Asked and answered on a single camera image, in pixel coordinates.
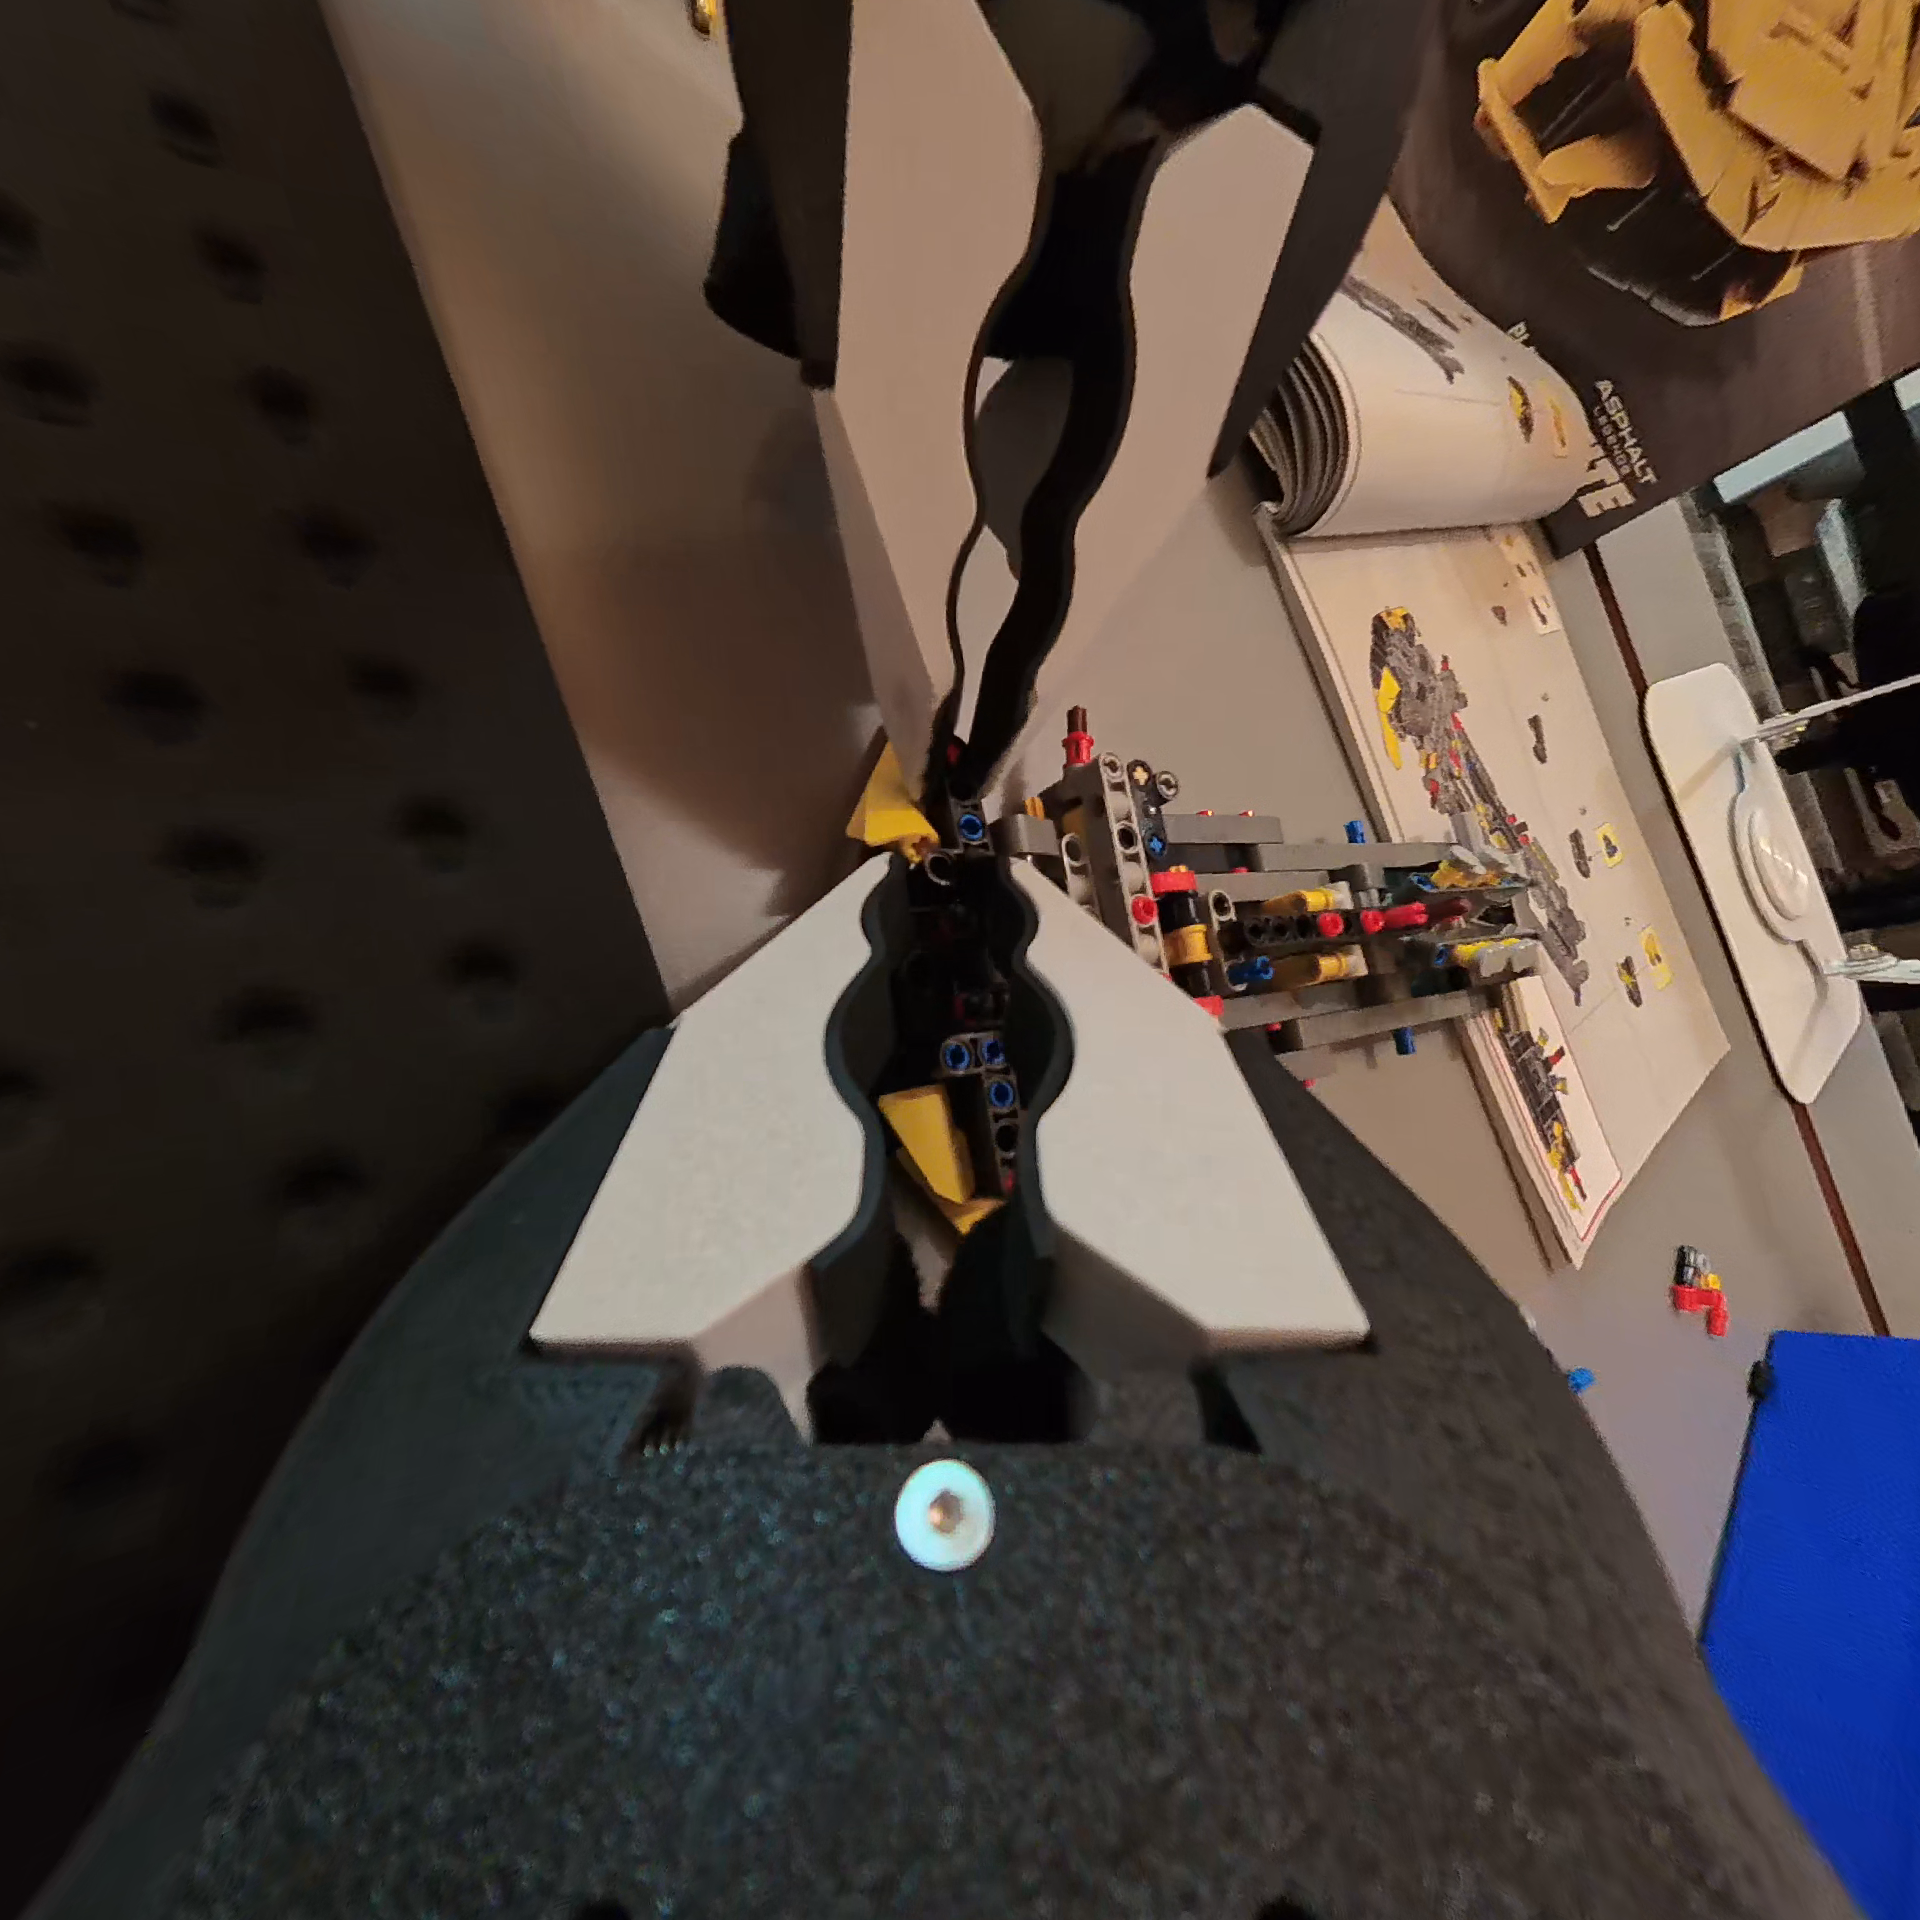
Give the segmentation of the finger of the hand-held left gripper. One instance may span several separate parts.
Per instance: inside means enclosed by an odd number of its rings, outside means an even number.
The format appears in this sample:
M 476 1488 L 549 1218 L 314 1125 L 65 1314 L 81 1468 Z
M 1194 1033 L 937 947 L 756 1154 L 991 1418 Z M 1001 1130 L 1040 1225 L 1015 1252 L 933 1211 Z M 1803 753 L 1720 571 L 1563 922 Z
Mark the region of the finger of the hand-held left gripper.
M 854 2 L 835 371 L 814 395 L 889 745 L 927 755 L 977 514 L 971 369 L 1021 266 L 1044 128 L 977 2 Z
M 951 613 L 982 611 L 971 577 L 985 534 L 1013 595 L 976 655 L 967 627 L 951 636 L 956 795 L 992 787 L 1040 691 L 1106 627 L 1204 488 L 1310 163 L 1300 132 L 1238 105 L 1113 152 L 1050 196 L 1040 252 L 991 321 L 1047 283 L 1062 340 L 985 345 L 1003 371 L 967 425 L 977 509 Z

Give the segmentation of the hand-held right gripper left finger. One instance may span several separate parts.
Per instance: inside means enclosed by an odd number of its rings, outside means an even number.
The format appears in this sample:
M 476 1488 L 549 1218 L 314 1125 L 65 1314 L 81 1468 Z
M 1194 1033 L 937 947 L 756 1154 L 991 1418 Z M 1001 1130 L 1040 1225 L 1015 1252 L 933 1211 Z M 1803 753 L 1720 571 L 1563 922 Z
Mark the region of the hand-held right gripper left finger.
M 647 1093 L 549 1285 L 553 1356 L 662 1356 L 701 1369 L 816 1373 L 865 1351 L 893 1228 L 874 1065 L 889 965 L 860 863 L 668 1026 Z

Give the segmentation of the lego instruction booklet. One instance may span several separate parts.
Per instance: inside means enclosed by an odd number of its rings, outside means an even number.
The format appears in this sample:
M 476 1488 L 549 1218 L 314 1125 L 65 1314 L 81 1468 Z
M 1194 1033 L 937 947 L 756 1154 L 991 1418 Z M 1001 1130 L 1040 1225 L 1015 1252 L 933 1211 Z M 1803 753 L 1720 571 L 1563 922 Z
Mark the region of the lego instruction booklet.
M 1518 879 L 1463 1049 L 1579 1266 L 1728 1040 L 1617 777 L 1536 518 L 1593 462 L 1568 385 L 1380 202 L 1247 467 L 1256 532 L 1390 838 Z

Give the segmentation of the black dimpled cloth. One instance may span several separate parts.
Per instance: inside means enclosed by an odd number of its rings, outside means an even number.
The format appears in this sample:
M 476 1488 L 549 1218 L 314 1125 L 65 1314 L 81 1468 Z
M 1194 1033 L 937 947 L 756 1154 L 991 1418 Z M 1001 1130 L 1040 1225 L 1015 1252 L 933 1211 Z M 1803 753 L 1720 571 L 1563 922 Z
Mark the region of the black dimpled cloth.
M 657 970 L 318 2 L 5 2 L 5 1837 Z

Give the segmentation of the partly built lego chassis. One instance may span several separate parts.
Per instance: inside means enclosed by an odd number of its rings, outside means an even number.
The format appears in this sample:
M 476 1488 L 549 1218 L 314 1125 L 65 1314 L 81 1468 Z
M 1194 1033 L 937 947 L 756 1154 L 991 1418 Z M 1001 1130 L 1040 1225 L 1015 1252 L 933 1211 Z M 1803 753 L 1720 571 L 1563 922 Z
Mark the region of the partly built lego chassis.
M 1080 704 L 1064 711 L 1062 777 L 1001 814 L 982 795 L 912 799 L 880 743 L 847 824 L 847 838 L 906 863 L 898 1041 L 878 1107 L 898 1173 L 951 1233 L 1013 1197 L 1031 1107 L 1008 1049 L 1008 967 L 985 930 L 992 854 L 1059 886 L 1274 1056 L 1360 1040 L 1411 1053 L 1420 1026 L 1480 1011 L 1499 1040 L 1533 1040 L 1512 999 L 1544 967 L 1544 938 L 1523 927 L 1519 869 L 1450 844 L 1372 844 L 1351 824 L 1347 859 L 1305 849 L 1274 873 L 1256 866 L 1272 844 L 1183 838 L 1177 795 L 1175 772 L 1098 750 Z

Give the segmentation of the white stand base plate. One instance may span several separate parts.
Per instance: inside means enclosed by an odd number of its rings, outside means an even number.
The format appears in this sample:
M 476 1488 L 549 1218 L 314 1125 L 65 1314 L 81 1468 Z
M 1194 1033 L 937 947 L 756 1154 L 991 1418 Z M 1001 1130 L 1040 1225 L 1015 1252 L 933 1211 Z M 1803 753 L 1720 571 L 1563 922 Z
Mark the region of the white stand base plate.
M 1775 745 L 1859 704 L 1867 697 L 1764 718 L 1728 662 L 1653 682 L 1641 700 L 1653 759 L 1749 1020 L 1779 1093 L 1799 1107 L 1815 1103 L 1847 1049 L 1862 1020 L 1859 987 L 1914 987 L 1913 955 L 1838 927 L 1775 768 Z

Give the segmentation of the lego set box yellow car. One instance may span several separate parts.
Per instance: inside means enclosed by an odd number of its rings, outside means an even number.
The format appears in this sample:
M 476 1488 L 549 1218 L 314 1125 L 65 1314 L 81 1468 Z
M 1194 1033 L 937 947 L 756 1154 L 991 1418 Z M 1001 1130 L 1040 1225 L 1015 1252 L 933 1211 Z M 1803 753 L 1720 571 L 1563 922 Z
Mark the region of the lego set box yellow car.
M 1568 380 L 1574 554 L 1914 371 L 1914 2 L 1436 2 L 1392 202 Z

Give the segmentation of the blue plastic bin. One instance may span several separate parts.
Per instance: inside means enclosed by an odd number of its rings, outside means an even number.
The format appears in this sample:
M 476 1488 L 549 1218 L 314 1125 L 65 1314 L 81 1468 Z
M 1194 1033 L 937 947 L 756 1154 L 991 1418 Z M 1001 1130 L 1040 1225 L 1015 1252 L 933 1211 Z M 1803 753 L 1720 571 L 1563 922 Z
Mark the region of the blue plastic bin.
M 1770 1335 L 1702 1654 L 1859 1912 L 1914 1916 L 1913 1335 Z

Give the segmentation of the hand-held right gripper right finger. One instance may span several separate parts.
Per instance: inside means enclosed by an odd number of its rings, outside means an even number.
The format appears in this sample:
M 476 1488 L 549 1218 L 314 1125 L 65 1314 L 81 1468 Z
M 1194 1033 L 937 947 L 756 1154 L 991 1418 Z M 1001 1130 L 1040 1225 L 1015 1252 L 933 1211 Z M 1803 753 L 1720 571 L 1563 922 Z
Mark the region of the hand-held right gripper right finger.
M 1044 1334 L 1086 1373 L 1360 1348 L 1367 1311 L 1218 1024 L 1054 879 L 1015 863 L 1013 886 L 1035 911 L 1022 965 L 1069 1024 L 1035 1120 Z

